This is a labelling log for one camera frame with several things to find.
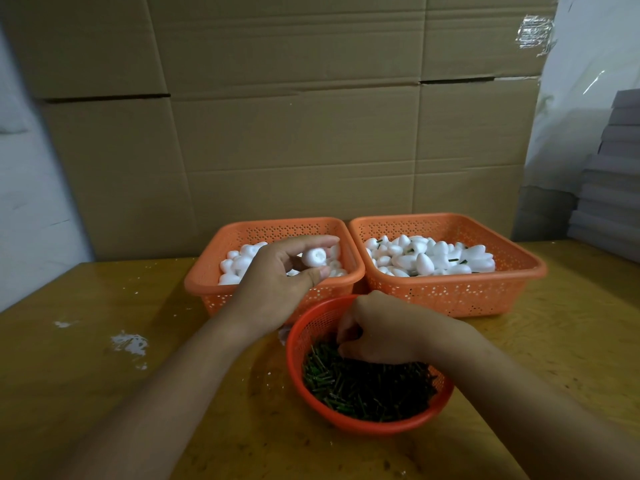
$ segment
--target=white wall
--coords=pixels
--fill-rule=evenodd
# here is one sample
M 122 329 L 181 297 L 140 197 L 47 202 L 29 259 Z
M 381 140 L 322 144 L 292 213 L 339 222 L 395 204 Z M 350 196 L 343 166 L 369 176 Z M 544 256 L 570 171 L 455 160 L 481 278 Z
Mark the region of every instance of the white wall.
M 516 240 L 555 239 L 616 92 L 640 87 L 640 0 L 560 0 L 516 218 Z
M 0 31 L 0 311 L 92 253 Z

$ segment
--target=round red basket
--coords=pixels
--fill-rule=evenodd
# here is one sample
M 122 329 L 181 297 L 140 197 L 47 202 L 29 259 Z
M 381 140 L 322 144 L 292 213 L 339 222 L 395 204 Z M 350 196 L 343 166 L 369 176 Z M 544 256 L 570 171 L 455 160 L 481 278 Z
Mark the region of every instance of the round red basket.
M 311 345 L 317 339 L 337 331 L 340 317 L 351 306 L 358 295 L 341 296 L 328 299 L 309 308 L 293 325 L 287 339 L 287 367 L 298 393 L 302 398 L 326 420 L 337 428 L 350 433 L 364 435 L 394 435 L 403 431 L 418 428 L 418 426 L 435 418 L 444 408 L 453 393 L 452 380 L 444 377 L 433 367 L 429 367 L 432 374 L 438 376 L 433 384 L 438 393 L 431 398 L 429 409 L 402 421 L 372 422 L 350 418 L 333 411 L 318 401 L 305 387 L 302 379 L 302 366 Z

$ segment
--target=right hand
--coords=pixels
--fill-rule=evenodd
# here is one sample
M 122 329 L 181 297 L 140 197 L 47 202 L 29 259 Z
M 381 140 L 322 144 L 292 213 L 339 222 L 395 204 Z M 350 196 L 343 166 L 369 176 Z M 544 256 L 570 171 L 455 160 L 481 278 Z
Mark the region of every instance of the right hand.
M 441 368 L 456 343 L 473 333 L 464 322 L 372 291 L 357 297 L 340 319 L 338 352 L 366 362 L 426 362 Z

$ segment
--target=forearm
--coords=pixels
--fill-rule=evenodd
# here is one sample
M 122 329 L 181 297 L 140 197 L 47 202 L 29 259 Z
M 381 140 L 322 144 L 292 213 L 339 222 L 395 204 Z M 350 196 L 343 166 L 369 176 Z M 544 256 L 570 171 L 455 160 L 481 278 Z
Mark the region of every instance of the forearm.
M 222 310 L 80 444 L 60 479 L 162 479 L 247 345 Z
M 478 332 L 444 370 L 532 478 L 626 479 L 638 444 L 503 354 Z

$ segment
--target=clear packing tape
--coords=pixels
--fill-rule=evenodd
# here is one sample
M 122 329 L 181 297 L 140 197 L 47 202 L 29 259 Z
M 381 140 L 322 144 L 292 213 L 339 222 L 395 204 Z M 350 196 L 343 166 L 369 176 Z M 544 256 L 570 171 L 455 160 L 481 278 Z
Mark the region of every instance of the clear packing tape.
M 547 55 L 552 48 L 554 20 L 548 16 L 526 15 L 518 29 L 516 42 L 520 48 L 542 47 L 538 56 Z

